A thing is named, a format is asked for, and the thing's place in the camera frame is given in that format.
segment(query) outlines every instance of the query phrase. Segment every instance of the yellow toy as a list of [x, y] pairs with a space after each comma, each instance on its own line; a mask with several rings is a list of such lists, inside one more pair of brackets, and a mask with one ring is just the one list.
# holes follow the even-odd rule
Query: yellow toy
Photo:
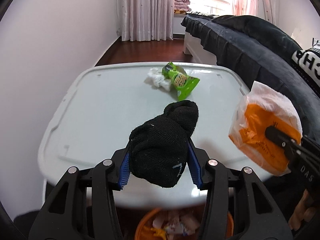
[[161, 237], [163, 240], [167, 240], [167, 237], [166, 237], [166, 232], [162, 229], [158, 229], [158, 228], [150, 228], [151, 231], [155, 232], [153, 234], [153, 236], [159, 236]]

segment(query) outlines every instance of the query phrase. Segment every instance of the white bed base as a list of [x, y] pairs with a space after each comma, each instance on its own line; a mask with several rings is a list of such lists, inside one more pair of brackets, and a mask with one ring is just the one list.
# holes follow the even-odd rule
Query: white bed base
[[184, 36], [183, 52], [184, 54], [192, 55], [195, 63], [217, 65], [216, 55], [204, 50], [200, 44], [200, 39], [187, 32], [185, 32]]

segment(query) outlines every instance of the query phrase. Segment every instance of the orange plastic bag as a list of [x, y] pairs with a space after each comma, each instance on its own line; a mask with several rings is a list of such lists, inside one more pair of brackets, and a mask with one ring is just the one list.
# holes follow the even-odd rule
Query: orange plastic bag
[[289, 173], [284, 150], [268, 140], [264, 132], [270, 125], [295, 139], [302, 138], [302, 127], [291, 101], [272, 88], [255, 81], [234, 113], [229, 138], [251, 160], [275, 176]]

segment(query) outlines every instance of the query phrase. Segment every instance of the white tissue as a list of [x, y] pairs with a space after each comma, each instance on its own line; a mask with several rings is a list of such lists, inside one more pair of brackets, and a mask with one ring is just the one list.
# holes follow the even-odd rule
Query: white tissue
[[149, 70], [148, 77], [152, 79], [155, 87], [163, 87], [166, 91], [170, 91], [171, 80], [166, 79], [156, 67]]

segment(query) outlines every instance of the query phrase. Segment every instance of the blue gripper pad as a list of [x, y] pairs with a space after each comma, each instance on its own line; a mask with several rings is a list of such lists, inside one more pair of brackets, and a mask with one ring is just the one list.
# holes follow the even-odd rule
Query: blue gripper pad
[[188, 167], [193, 184], [197, 186], [198, 189], [202, 188], [203, 182], [201, 179], [201, 166], [198, 163], [196, 154], [194, 153], [191, 144], [188, 142], [189, 152], [188, 152]]
[[119, 168], [119, 180], [118, 186], [120, 189], [123, 189], [125, 185], [127, 185], [130, 176], [129, 169], [129, 153], [126, 153], [123, 162]]

